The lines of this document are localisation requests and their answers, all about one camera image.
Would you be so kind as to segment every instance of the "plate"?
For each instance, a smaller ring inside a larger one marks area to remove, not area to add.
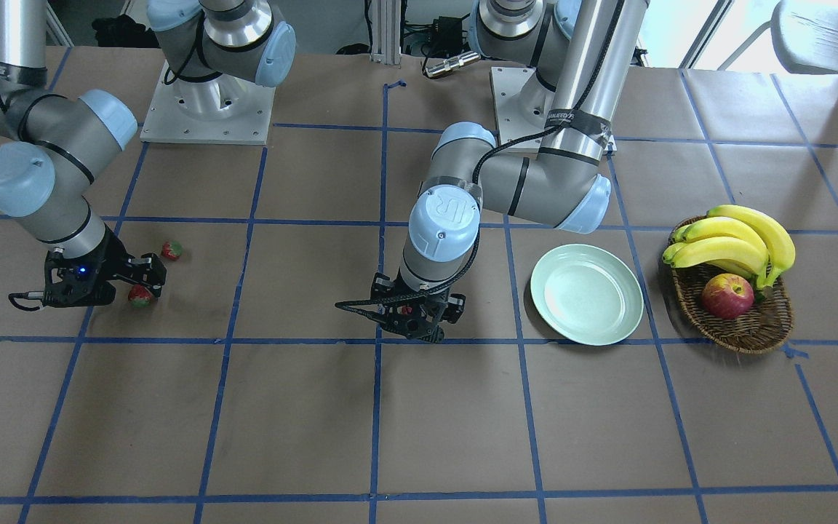
[[[571,341],[622,341],[642,321],[642,289],[615,255],[592,245],[562,245],[532,270],[532,301],[542,318]]]

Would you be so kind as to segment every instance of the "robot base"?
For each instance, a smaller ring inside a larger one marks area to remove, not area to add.
[[[184,98],[183,90],[177,89],[180,81],[164,85],[166,70],[167,64],[164,64],[140,132],[142,142],[266,144],[274,105],[273,87],[257,86],[246,80],[228,77],[227,90],[236,90],[237,93],[233,97],[221,95],[226,98],[224,106],[227,109],[216,108],[207,111],[209,117],[200,117],[202,108],[187,113],[180,107]]]
[[[538,96],[526,97],[523,87],[532,78],[532,67],[491,67],[490,79],[493,89],[493,109],[496,112],[496,129],[500,133],[500,143],[542,132],[545,129],[545,110],[538,106],[551,106],[552,93],[545,95],[544,103],[536,103]],[[529,140],[509,147],[514,153],[538,153],[541,140]],[[615,139],[610,137],[608,153],[616,152]]]

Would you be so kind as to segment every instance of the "chair leg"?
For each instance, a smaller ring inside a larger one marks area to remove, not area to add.
[[[752,42],[754,42],[756,39],[758,39],[759,36],[762,36],[762,33],[764,33],[769,27],[771,27],[771,22],[766,21],[766,23],[763,23],[762,25],[760,25],[758,27],[758,29],[756,29],[752,34],[749,34],[749,38],[746,39],[745,42],[743,42],[742,45],[739,46],[738,49],[733,51],[733,53],[731,55],[729,55],[729,57],[726,59],[726,62],[723,62],[723,63],[719,64],[719,67],[717,67],[717,70],[718,71],[725,71],[726,68],[731,66],[731,64],[735,62],[735,59],[738,59],[739,55],[741,55],[743,52],[745,52],[746,49],[748,49],[749,46],[752,45]]]

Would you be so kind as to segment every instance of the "light blue joint cap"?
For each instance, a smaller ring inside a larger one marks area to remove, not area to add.
[[[496,147],[496,139],[493,138],[493,133],[483,128],[482,125],[476,122],[458,122],[452,124],[442,133],[442,138],[439,139],[439,145],[435,146],[435,151],[432,151],[432,156],[439,151],[439,148],[449,142],[461,140],[463,138],[478,138],[489,143],[491,147]]]
[[[126,144],[137,132],[137,120],[125,103],[103,90],[89,90],[79,99],[99,116],[99,120],[102,120],[124,151]]]
[[[564,229],[582,235],[592,233],[603,221],[608,205],[610,205],[610,182],[598,173],[591,189],[575,207],[575,211],[572,211],[571,215],[568,215],[568,218],[559,223],[555,229]]]
[[[54,163],[43,149],[26,142],[0,146],[0,209],[21,218],[41,209],[54,190]]]
[[[480,40],[478,40],[478,27],[476,26],[476,19],[480,10],[480,0],[474,0],[474,6],[471,8],[471,16],[468,21],[468,45],[472,51],[476,51],[480,56],[487,57],[487,54],[480,50]]]
[[[187,23],[201,10],[199,0],[148,0],[147,20],[159,33]]]
[[[279,86],[290,73],[294,56],[296,32],[289,23],[280,21],[270,34],[270,39],[267,39],[267,47],[263,49],[260,63],[257,64],[254,83],[265,87]]]
[[[433,262],[451,262],[467,253],[479,227],[474,196],[446,183],[426,189],[410,213],[412,247]]]
[[[580,10],[581,0],[558,0],[555,4],[555,21],[568,40],[575,33],[575,21],[578,21]]]

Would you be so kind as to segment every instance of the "brown basket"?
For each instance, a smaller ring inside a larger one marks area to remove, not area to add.
[[[704,216],[688,218],[674,229],[696,222]],[[671,235],[668,245],[673,243]],[[701,305],[701,292],[707,282],[719,273],[717,266],[701,264],[686,269],[671,268],[671,279],[678,292],[678,303],[691,324],[718,345],[742,354],[765,354],[781,348],[794,328],[791,299],[781,278],[772,287],[762,289],[765,300],[735,319],[721,319],[708,313]]]

